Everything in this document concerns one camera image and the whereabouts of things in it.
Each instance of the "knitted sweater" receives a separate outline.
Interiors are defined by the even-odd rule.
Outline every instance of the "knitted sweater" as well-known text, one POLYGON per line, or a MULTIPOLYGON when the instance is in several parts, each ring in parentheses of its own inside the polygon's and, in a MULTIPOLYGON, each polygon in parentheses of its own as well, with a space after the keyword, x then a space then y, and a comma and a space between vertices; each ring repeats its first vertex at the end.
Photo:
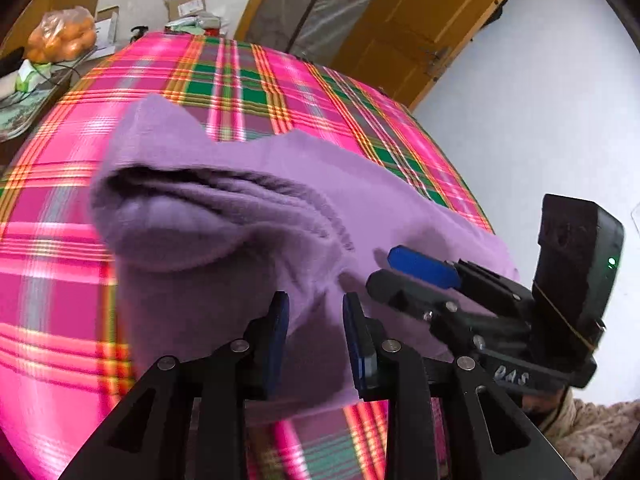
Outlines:
POLYGON ((556 420, 553 412, 540 427, 578 480, 604 478, 640 422, 640 400, 605 407, 569 391, 559 410, 556 420))

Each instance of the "door panel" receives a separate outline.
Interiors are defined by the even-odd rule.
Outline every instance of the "door panel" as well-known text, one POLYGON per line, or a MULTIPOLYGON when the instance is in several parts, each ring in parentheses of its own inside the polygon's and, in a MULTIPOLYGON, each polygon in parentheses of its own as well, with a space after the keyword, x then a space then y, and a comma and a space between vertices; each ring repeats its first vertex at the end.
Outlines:
POLYGON ((373 0, 331 67, 413 107, 502 0, 373 0))

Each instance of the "white label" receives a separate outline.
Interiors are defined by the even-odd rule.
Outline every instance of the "white label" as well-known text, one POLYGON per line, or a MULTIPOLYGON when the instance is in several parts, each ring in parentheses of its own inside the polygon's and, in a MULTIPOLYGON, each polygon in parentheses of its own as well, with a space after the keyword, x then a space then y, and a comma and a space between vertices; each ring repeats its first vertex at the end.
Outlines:
POLYGON ((202 0, 191 0, 190 2, 184 2, 178 5, 178 15, 180 17, 191 14, 192 12, 198 12, 204 10, 204 2, 202 0))

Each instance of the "checkered fabric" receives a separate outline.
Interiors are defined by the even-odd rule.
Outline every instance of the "checkered fabric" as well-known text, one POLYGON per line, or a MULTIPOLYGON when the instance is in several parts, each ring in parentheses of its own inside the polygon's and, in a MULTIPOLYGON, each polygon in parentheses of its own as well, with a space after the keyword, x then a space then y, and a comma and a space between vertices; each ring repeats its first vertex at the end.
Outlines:
MULTIPOLYGON (((260 46, 149 34, 83 77, 0 182, 0 428, 36 480, 59 476, 134 381, 87 197, 110 132, 150 92, 212 140, 298 128, 334 142, 491 229, 427 133, 376 90, 260 46)), ((313 417, 250 430, 251 478, 382 479, 386 404, 321 416, 333 431, 318 434, 313 417)))

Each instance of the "plastic package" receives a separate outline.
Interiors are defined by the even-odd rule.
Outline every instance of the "plastic package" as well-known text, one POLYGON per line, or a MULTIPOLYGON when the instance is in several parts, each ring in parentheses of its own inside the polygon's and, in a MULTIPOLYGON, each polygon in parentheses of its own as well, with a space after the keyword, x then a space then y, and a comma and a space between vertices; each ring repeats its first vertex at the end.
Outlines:
POLYGON ((95 45, 95 21, 84 7, 46 12, 27 42, 35 64, 73 61, 95 45))

